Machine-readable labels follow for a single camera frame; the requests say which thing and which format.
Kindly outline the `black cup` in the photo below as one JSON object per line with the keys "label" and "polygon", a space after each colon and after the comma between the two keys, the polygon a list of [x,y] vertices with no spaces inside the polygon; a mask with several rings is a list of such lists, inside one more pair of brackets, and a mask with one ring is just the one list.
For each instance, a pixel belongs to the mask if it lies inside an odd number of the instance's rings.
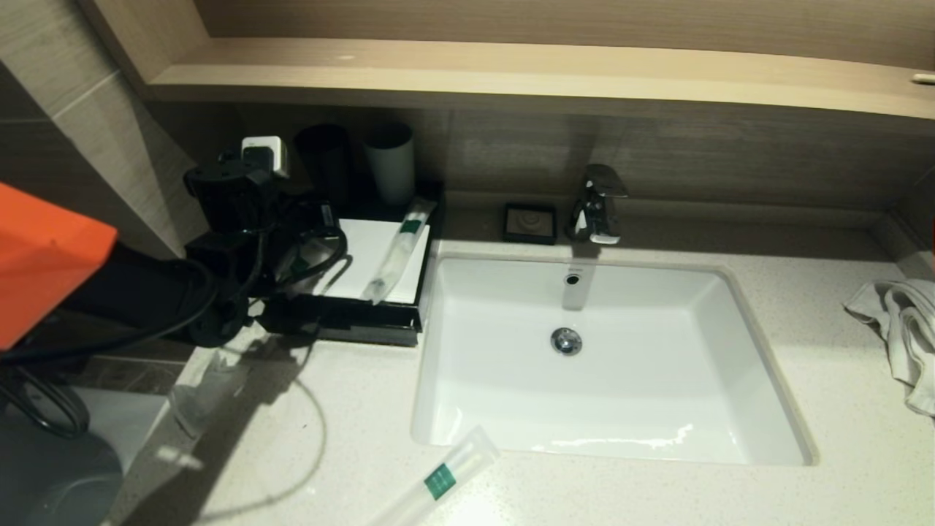
{"label": "black cup", "polygon": [[344,127],[330,123],[307,127],[295,134],[294,146],[314,192],[336,207],[347,206],[353,159]]}

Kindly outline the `white glossy tray surface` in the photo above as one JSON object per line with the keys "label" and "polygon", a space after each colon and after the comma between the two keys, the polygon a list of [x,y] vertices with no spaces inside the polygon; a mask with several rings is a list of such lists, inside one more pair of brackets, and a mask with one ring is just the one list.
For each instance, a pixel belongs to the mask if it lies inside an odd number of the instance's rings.
{"label": "white glossy tray surface", "polygon": [[[342,230],[348,239],[348,256],[351,265],[340,261],[321,276],[315,284],[313,295],[325,297],[345,297],[357,300],[365,287],[378,272],[384,257],[388,254],[399,223],[377,222],[358,219],[342,219]],[[391,290],[387,302],[414,304],[421,280],[424,254],[430,243],[432,227],[428,224],[421,233],[406,270],[400,282]]]}

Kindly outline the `black amenity tray box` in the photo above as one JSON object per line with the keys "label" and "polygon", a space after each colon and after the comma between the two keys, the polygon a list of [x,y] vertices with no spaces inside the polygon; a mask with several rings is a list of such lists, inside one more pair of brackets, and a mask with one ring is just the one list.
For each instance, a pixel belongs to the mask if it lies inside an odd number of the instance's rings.
{"label": "black amenity tray box", "polygon": [[[440,246],[442,223],[446,213],[444,184],[418,182],[416,196],[437,202],[427,221],[432,227],[430,243],[424,254],[421,280],[414,304],[384,302],[371,304],[345,297],[325,297],[300,294],[290,297],[283,293],[262,303],[255,316],[256,323],[270,334],[288,334],[315,340],[385,344],[385,346],[417,346],[428,317],[428,303],[435,271],[435,255]],[[390,207],[378,199],[360,202],[338,213],[338,219],[358,219],[399,223],[406,216],[406,207]]]}

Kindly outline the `small green-label sachet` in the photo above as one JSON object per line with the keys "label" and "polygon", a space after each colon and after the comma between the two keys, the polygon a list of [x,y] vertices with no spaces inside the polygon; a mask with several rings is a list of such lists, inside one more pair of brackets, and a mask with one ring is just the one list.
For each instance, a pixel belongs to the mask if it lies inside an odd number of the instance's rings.
{"label": "small green-label sachet", "polygon": [[291,249],[278,267],[278,292],[290,297],[309,294],[317,286],[321,276],[327,272],[328,267],[313,274],[308,273],[308,270],[325,263],[335,247],[334,239],[313,239],[299,248]]}

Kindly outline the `long green-label toothbrush packet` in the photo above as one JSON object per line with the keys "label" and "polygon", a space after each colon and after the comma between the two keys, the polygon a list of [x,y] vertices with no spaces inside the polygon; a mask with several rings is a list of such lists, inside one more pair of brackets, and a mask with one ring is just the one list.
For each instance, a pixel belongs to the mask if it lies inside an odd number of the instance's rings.
{"label": "long green-label toothbrush packet", "polygon": [[418,240],[437,202],[414,197],[397,233],[394,234],[383,263],[365,287],[360,300],[371,304],[384,302],[400,282],[408,261],[416,251]]}
{"label": "long green-label toothbrush packet", "polygon": [[423,479],[390,503],[367,526],[421,526],[445,500],[464,489],[500,459],[500,450],[481,426],[465,434]]}

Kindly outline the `pale grey cup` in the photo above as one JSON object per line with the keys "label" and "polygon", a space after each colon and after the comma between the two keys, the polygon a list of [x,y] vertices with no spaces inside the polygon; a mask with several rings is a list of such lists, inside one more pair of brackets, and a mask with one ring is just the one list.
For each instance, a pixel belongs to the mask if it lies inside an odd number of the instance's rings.
{"label": "pale grey cup", "polygon": [[364,150],[383,202],[408,205],[415,194],[412,129],[400,122],[381,124],[365,136]]}

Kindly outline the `clear crumpled plastic packet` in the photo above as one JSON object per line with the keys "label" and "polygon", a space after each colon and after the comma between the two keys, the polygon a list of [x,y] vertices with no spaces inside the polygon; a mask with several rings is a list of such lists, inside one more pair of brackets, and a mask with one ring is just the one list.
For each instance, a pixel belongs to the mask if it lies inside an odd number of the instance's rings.
{"label": "clear crumpled plastic packet", "polygon": [[253,369],[247,355],[245,351],[214,351],[194,385],[171,389],[171,413],[187,438],[200,438],[228,400],[243,392]]}

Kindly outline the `black square soap dish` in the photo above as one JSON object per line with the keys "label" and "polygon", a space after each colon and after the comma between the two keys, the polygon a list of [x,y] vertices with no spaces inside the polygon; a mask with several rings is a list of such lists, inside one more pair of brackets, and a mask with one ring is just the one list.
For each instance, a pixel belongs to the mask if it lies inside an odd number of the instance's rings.
{"label": "black square soap dish", "polygon": [[557,210],[554,206],[508,202],[503,212],[504,242],[542,245],[557,242]]}

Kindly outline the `chrome faucet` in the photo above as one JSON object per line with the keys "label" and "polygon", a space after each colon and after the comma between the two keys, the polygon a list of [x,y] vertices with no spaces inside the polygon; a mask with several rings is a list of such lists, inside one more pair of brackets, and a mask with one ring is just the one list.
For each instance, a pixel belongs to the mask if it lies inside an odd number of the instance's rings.
{"label": "chrome faucet", "polygon": [[613,167],[588,164],[565,235],[574,242],[617,244],[621,239],[617,200],[628,197],[629,190]]}

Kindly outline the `light wooden shelf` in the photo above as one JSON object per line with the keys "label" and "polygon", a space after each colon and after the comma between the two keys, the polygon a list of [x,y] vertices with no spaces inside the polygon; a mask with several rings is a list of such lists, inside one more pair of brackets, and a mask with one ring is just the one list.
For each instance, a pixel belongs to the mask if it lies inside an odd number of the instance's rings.
{"label": "light wooden shelf", "polygon": [[210,39],[149,80],[164,100],[530,107],[611,114],[629,100],[852,111],[935,121],[921,70],[731,51]]}

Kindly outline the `white ceramic sink basin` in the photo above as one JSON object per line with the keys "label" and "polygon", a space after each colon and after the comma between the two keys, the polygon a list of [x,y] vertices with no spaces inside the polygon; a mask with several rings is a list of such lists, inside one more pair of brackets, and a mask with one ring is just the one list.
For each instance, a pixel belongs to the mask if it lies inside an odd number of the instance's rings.
{"label": "white ceramic sink basin", "polygon": [[[768,349],[711,267],[438,261],[412,436],[508,451],[803,467]],[[550,335],[570,327],[582,350]]]}

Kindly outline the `grey round bin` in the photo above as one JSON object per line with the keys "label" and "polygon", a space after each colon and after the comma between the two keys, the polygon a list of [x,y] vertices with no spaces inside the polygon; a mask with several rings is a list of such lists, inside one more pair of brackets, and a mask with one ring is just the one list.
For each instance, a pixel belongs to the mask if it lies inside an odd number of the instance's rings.
{"label": "grey round bin", "polygon": [[0,427],[0,526],[101,526],[121,483],[119,456],[93,434]]}

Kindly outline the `crumpled white towel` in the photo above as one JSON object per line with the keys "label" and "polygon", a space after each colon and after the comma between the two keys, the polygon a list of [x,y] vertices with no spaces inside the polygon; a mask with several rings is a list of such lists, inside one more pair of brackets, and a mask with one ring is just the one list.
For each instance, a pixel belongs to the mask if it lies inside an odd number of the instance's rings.
{"label": "crumpled white towel", "polygon": [[891,375],[907,389],[905,406],[935,420],[935,282],[865,283],[844,310],[884,341]]}

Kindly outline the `white plastic device corner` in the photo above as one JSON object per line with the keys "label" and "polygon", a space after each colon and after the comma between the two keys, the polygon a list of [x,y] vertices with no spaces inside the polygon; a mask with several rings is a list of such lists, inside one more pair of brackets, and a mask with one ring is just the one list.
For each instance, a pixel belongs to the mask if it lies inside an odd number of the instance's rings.
{"label": "white plastic device corner", "polygon": [[257,164],[274,177],[290,177],[287,144],[279,136],[244,137],[240,153],[244,162]]}

